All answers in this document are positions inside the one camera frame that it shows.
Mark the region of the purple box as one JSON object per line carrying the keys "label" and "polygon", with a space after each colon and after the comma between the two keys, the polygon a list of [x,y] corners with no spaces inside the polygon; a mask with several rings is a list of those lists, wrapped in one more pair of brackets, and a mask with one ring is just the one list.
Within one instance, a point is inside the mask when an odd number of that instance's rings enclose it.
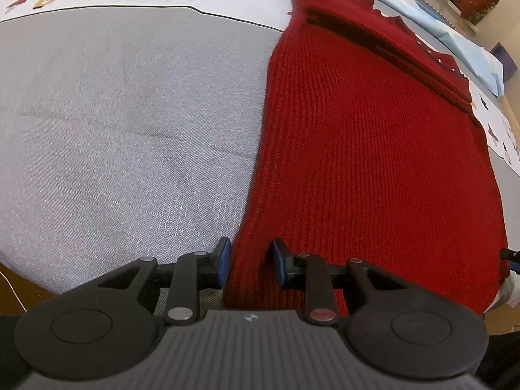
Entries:
{"label": "purple box", "polygon": [[503,80],[505,82],[509,81],[515,73],[518,71],[518,66],[516,65],[514,59],[506,50],[506,48],[498,42],[491,50],[490,53],[500,61],[503,66]]}

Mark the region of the light blue folded quilt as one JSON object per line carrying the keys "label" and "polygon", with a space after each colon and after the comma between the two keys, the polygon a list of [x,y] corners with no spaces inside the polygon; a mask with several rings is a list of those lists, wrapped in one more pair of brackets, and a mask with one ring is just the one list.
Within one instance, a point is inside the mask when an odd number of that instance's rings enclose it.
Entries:
{"label": "light blue folded quilt", "polygon": [[415,0],[379,0],[441,41],[495,96],[504,95],[503,66],[484,47],[424,11]]}

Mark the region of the dark red knitted sweater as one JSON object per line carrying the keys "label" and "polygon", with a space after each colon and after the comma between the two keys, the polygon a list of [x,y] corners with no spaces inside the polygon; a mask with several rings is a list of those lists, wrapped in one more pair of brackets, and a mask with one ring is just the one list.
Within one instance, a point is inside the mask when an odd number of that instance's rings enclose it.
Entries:
{"label": "dark red knitted sweater", "polygon": [[299,309],[265,264],[274,239],[360,258],[476,313],[509,267],[486,134],[455,59],[374,0],[292,0],[269,62],[229,308]]}

